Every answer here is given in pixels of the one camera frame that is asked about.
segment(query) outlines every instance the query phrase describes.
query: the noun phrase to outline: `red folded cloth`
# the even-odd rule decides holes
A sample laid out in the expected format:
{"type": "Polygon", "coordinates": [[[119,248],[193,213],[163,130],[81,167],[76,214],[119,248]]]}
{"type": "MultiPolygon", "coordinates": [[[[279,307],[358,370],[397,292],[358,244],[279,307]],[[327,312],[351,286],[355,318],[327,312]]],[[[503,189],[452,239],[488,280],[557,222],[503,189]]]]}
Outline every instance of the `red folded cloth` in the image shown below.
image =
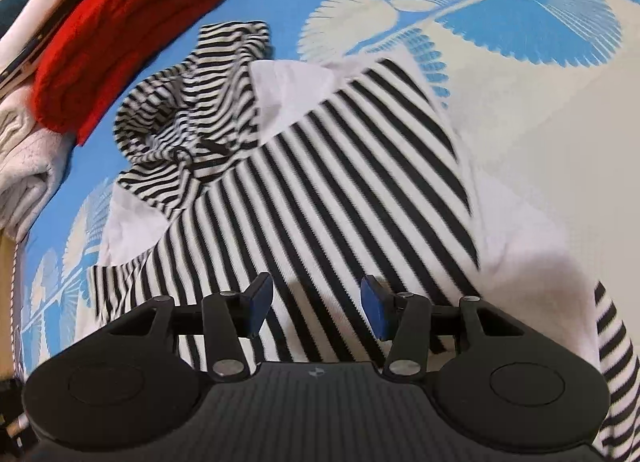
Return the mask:
{"type": "Polygon", "coordinates": [[[84,0],[44,51],[37,121],[84,144],[142,65],[220,0],[84,0]]]}

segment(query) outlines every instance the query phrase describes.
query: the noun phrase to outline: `metal pivot screw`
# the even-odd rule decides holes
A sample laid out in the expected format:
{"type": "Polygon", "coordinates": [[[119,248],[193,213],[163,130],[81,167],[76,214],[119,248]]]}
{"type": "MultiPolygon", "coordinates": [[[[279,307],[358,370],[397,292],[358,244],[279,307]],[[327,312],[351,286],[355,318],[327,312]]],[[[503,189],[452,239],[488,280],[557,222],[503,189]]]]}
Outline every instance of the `metal pivot screw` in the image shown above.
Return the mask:
{"type": "Polygon", "coordinates": [[[220,377],[236,376],[244,370],[244,365],[236,359],[220,359],[213,363],[213,371],[220,377]]]}
{"type": "Polygon", "coordinates": [[[395,376],[414,376],[420,371],[420,365],[411,359],[398,359],[389,365],[389,371],[395,376]]]}

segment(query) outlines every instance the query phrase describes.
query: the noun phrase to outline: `black and white striped fabric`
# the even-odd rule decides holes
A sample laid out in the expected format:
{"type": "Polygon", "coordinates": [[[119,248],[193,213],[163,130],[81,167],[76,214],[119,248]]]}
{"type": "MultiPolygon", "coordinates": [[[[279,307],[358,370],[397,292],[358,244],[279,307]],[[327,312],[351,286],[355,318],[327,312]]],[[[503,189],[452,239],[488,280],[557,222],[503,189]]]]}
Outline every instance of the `black and white striped fabric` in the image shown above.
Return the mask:
{"type": "MultiPolygon", "coordinates": [[[[177,217],[153,249],[128,264],[93,267],[105,324],[153,296],[195,304],[274,279],[260,337],[262,360],[372,360],[382,365],[359,305],[364,274],[436,304],[478,295],[474,212],[456,136],[409,73],[382,59],[255,150],[177,217]]],[[[596,447],[638,455],[638,358],[604,288],[595,291],[602,371],[612,393],[596,447]]],[[[204,341],[180,355],[205,370],[204,341]]]]}
{"type": "Polygon", "coordinates": [[[203,26],[193,53],[124,99],[114,135],[132,167],[117,182],[167,218],[193,204],[258,145],[249,63],[269,50],[263,22],[203,26]]]}
{"type": "Polygon", "coordinates": [[[607,379],[611,394],[609,416],[600,429],[598,439],[602,443],[603,454],[608,458],[640,460],[640,361],[602,284],[597,286],[595,297],[600,371],[607,379]]]}

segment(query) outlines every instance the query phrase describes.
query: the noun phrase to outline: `ribbed surface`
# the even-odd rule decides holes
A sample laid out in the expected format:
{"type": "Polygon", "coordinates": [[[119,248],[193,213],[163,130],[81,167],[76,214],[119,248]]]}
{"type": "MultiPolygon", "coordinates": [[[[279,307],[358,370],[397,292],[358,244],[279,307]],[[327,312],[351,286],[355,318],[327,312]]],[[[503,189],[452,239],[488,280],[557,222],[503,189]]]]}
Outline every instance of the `ribbed surface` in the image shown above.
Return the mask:
{"type": "Polygon", "coordinates": [[[265,363],[249,381],[214,387],[183,428],[153,444],[91,455],[49,445],[29,460],[596,462],[602,459],[587,446],[562,455],[526,456],[478,445],[443,422],[420,388],[386,382],[369,363],[318,366],[265,363]]]}

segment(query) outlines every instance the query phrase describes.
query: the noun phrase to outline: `white fleece blanket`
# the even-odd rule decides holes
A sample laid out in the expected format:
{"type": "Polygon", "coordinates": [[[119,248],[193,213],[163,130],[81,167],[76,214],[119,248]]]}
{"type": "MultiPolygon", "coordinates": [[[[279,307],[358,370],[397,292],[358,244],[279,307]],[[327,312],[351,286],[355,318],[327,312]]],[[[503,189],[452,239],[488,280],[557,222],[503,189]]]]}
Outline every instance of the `white fleece blanket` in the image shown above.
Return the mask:
{"type": "Polygon", "coordinates": [[[29,135],[36,123],[29,106],[32,83],[22,85],[0,103],[0,162],[29,135]]]}
{"type": "Polygon", "coordinates": [[[0,162],[0,230],[16,242],[60,186],[72,144],[71,135],[37,127],[0,162]]]}

